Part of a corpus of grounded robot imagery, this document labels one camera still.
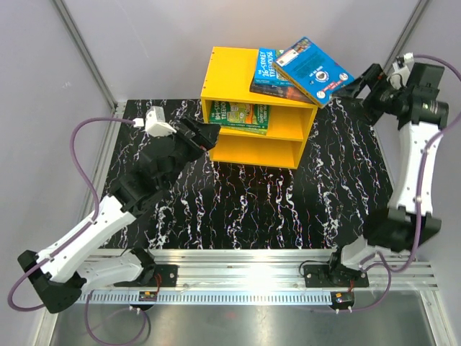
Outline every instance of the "green book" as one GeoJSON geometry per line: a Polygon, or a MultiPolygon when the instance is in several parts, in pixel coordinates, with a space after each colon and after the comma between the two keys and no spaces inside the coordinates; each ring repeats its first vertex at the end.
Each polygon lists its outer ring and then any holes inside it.
{"type": "Polygon", "coordinates": [[[210,123],[234,130],[251,129],[251,132],[266,134],[269,125],[269,108],[268,105],[213,101],[210,123]]]}

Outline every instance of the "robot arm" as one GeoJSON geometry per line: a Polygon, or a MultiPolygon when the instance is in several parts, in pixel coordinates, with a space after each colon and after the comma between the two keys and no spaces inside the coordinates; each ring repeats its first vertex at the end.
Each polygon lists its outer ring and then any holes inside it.
{"type": "MultiPolygon", "coordinates": [[[[336,92],[337,97],[355,98],[365,86],[370,93],[359,103],[363,116],[374,125],[383,113],[398,119],[400,137],[400,176],[387,208],[372,211],[364,222],[363,235],[331,255],[328,278],[332,283],[358,280],[363,259],[373,257],[377,248],[393,252],[410,250],[416,225],[416,182],[419,164],[427,142],[447,125],[448,104],[436,100],[441,66],[415,63],[409,73],[405,54],[394,63],[394,72],[387,77],[381,67],[373,64],[353,83],[336,92]]],[[[423,216],[419,245],[441,228],[442,222],[432,217],[431,184],[435,156],[442,137],[435,141],[427,156],[421,193],[423,216]]]]}
{"type": "Polygon", "coordinates": [[[215,146],[219,125],[185,118],[172,127],[164,122],[163,109],[153,107],[146,116],[145,130],[153,136],[141,151],[133,169],[117,178],[99,204],[99,215],[85,217],[64,237],[46,249],[22,253],[18,261],[29,270],[51,254],[89,221],[84,233],[29,276],[37,294],[51,313],[71,306],[82,293],[121,282],[146,285],[156,272],[156,263],[143,249],[100,262],[84,262],[108,238],[161,200],[163,192],[176,182],[187,162],[200,158],[215,146]]]}

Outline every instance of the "yellow shelf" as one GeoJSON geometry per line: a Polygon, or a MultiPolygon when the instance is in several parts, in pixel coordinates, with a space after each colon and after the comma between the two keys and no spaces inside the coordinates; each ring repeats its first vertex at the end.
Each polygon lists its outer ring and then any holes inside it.
{"type": "Polygon", "coordinates": [[[205,122],[212,101],[270,105],[267,134],[222,128],[214,161],[297,168],[308,140],[317,106],[250,92],[257,49],[214,47],[202,89],[205,122]]]}

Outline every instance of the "book cover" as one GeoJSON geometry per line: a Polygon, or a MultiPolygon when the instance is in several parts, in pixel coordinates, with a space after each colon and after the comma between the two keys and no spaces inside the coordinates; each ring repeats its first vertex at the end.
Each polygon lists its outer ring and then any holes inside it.
{"type": "Polygon", "coordinates": [[[269,96],[281,97],[283,99],[292,99],[293,101],[300,101],[305,103],[313,103],[309,97],[305,96],[302,92],[296,89],[295,86],[277,86],[269,84],[256,84],[251,81],[250,92],[257,94],[264,94],[269,96]]]}
{"type": "Polygon", "coordinates": [[[332,92],[354,80],[307,37],[288,48],[273,66],[319,107],[328,104],[332,92]]]}
{"type": "Polygon", "coordinates": [[[282,53],[283,50],[280,49],[259,49],[258,61],[256,62],[256,70],[254,72],[254,81],[256,84],[293,86],[293,84],[281,76],[272,65],[282,53]]]}
{"type": "Polygon", "coordinates": [[[267,134],[267,129],[264,129],[264,128],[234,128],[230,126],[221,126],[221,128],[230,128],[231,130],[235,130],[235,131],[255,133],[257,135],[263,135],[263,136],[267,134]]]}
{"type": "Polygon", "coordinates": [[[269,106],[213,101],[210,110],[210,123],[232,128],[267,130],[269,106]]]}

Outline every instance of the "metal floor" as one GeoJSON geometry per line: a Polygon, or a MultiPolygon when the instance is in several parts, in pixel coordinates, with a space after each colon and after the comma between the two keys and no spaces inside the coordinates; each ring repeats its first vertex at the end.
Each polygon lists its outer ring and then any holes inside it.
{"type": "MultiPolygon", "coordinates": [[[[356,293],[356,306],[377,296],[356,293]]],[[[314,309],[326,309],[315,306],[314,309]]],[[[118,305],[91,305],[90,325],[99,324],[118,305]]],[[[309,306],[157,305],[148,311],[151,333],[136,345],[148,346],[317,346],[435,345],[421,297],[390,292],[376,309],[353,314],[309,312],[309,306]]],[[[84,332],[84,305],[59,314],[52,346],[97,345],[84,332]]],[[[95,331],[105,342],[120,344],[137,334],[141,318],[123,312],[95,331]]]]}

